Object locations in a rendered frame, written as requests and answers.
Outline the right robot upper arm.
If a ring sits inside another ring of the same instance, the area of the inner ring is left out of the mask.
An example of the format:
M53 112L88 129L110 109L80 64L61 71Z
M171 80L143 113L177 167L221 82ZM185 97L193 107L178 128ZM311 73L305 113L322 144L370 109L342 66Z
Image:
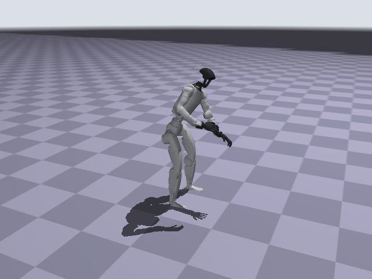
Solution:
M176 113L177 116L181 116L181 114L178 112L178 108L180 106L183 107L188 102L189 98L192 97L193 93L194 93L194 89L192 87L184 87L183 88L181 97L180 97L180 99L178 101L178 104L175 108L175 113Z

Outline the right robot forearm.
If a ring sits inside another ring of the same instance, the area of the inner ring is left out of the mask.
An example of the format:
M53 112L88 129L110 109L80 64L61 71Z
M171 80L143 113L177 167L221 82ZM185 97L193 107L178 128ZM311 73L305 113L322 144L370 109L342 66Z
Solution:
M196 118L192 117L186 110L184 107L180 106L178 108L178 112L182 115L182 119L187 121L191 126L194 126L196 128L196 126L201 126L202 125L202 122L197 120Z

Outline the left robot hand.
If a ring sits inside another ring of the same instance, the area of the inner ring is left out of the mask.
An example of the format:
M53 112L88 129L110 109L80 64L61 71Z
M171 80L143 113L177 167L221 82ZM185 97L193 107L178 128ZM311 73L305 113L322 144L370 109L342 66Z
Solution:
M216 132L217 133L217 132ZM223 141L225 142L225 140L228 142L228 146L231 147L232 145L232 142L230 139L228 139L228 137L224 134L222 134L222 132L218 132L217 134L218 137L222 137Z

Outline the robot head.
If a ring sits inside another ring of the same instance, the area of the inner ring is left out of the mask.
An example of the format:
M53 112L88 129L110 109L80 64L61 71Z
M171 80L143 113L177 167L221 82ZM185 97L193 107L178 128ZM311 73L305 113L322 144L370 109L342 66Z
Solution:
M200 92L202 91L201 90L201 88L203 87L203 88L206 88L208 85L209 85L209 83L212 81L212 80L214 80L215 79L215 75L214 75L214 73L210 70L210 69L208 69L208 68L203 68L203 69L200 69L200 71L199 71L201 74L203 74L203 78L204 78L204 82L203 83L201 83L201 82L197 82L197 83L195 83L195 84L192 84L192 85L194 85L194 86L199 86L199 88L197 88L198 90L200 90ZM206 81L208 80L208 82L207 82L207 84L206 84Z

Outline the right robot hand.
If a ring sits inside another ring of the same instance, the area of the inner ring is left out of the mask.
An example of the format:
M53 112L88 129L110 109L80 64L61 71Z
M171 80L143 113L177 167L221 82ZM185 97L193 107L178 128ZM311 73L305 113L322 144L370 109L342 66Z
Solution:
M202 125L201 126L196 126L196 128L200 128L200 129L204 128L205 130L208 130L208 131L211 131L211 132L215 133L215 135L217 135L218 131L219 131L218 125L215 125L214 122L206 122L206 123L202 122Z

